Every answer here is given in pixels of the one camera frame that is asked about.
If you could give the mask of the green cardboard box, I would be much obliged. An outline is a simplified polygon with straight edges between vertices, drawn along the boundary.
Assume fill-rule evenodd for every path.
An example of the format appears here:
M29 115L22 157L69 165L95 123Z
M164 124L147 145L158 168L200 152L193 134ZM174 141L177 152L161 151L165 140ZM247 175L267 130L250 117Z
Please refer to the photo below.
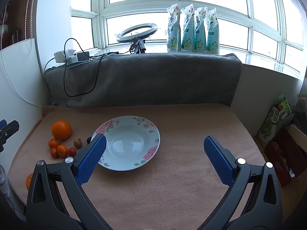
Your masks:
M276 136L285 120L290 119L291 115L292 110L287 98L284 94L279 95L256 136L264 148Z

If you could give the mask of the teal refill pouch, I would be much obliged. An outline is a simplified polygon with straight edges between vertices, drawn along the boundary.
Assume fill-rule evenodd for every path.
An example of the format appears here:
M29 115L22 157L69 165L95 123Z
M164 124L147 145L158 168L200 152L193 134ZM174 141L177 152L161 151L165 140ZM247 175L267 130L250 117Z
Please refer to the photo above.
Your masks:
M205 20L207 17L208 8L199 7L195 12L195 26L194 26L194 51L204 52L206 49L206 35L205 35Z
M181 40L181 49L191 51L194 43L194 5L188 5L181 9L184 16L183 37Z
M220 49L219 43L219 22L216 14L216 8L209 10L205 18L206 32L206 52L218 55Z
M168 7L167 12L169 14L167 49L168 51L179 51L181 49L180 3Z

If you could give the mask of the large mandarin orange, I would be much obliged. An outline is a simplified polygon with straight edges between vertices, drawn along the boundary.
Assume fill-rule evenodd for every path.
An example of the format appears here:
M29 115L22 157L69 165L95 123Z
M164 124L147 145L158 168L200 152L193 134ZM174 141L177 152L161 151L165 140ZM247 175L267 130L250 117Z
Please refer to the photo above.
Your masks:
M27 190L30 189L32 177L33 177L33 173L30 173L26 178L26 189Z

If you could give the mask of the small tangerine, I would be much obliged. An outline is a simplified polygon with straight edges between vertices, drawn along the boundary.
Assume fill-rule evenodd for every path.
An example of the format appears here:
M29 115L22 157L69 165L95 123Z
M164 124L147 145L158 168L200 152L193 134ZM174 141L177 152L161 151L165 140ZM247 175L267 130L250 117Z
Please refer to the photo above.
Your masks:
M57 146L56 151L60 158L66 158L68 155L68 148L62 144Z
M56 139L51 139L48 141L48 146L50 149L57 148L60 145L59 141Z

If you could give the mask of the peach blanket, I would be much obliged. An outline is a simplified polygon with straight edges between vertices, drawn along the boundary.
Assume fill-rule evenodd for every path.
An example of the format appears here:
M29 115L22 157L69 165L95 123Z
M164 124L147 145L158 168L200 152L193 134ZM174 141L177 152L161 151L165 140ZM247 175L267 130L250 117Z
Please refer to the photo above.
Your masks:
M213 135L237 158L263 165L264 158L235 113L222 104L135 106L78 110L46 106L43 118L20 146L8 181L22 202L26 178L39 160L54 163L48 141L51 126L68 121L73 136L85 140L104 122L123 115L141 116L160 131L157 154L146 165L127 172L97 166L86 195L114 229L197 229L224 196L222 184L203 150Z

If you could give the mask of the brown longan fruit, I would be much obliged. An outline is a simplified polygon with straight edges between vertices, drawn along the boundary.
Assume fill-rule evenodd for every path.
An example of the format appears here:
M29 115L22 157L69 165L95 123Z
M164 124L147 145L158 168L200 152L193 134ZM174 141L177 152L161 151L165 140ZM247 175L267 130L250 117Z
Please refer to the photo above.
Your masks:
M74 138L73 145L77 149L80 149L83 146L82 141L81 141L80 138Z

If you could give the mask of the black power adapter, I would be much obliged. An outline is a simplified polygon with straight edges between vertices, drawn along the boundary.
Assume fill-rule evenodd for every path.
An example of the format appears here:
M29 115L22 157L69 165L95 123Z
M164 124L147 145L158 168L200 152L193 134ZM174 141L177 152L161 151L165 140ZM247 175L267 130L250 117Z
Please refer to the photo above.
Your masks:
M90 58L89 51L77 53L78 62L87 61Z

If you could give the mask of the brown cardboard box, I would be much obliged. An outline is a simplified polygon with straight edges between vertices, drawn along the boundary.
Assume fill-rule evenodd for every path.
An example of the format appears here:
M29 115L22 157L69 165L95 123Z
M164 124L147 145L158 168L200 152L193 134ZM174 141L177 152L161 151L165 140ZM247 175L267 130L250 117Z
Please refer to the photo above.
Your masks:
M299 177L306 170L306 154L284 128L264 149L268 160L273 164L281 187Z

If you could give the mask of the dark chestnut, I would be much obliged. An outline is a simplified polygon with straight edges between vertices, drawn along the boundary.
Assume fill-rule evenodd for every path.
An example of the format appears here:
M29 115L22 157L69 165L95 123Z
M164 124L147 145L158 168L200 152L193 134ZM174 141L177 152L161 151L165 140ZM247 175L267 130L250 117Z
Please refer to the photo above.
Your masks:
M92 139L92 137L91 137L91 136L90 136L90 137L88 137L88 138L86 139L87 144L90 144L91 139Z

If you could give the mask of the grey cushion backrest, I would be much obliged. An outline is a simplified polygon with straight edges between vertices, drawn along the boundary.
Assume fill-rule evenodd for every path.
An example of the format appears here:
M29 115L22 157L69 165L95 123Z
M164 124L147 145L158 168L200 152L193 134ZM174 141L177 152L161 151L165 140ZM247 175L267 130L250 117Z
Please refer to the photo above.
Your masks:
M111 54L44 73L51 104L67 108L231 105L242 63L234 55Z

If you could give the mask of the white power strip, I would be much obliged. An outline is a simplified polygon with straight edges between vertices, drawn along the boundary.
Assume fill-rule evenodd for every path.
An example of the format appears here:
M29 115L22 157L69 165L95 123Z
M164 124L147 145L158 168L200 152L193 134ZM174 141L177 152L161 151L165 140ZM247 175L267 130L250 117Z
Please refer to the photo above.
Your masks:
M78 61L77 54L73 49L62 50L54 53L54 58L56 63L75 63Z

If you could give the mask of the floral white plate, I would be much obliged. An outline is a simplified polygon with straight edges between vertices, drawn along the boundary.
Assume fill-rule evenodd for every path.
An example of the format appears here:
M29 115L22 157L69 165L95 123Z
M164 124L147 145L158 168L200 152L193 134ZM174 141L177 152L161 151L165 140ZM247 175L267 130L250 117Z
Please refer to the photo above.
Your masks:
M92 138L102 134L106 150L98 164L113 171L130 171L149 162L160 146L160 132L150 120L140 116L120 116L99 126Z

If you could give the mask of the red cherry tomato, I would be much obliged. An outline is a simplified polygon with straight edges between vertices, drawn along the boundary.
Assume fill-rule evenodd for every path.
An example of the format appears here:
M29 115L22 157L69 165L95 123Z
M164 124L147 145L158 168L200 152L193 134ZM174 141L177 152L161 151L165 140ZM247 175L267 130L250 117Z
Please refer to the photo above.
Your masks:
M75 157L77 155L77 151L74 148L69 148L67 154L70 157Z
M52 158L55 158L55 159L59 158L59 155L57 153L57 149L55 147L50 149L50 155L51 155Z

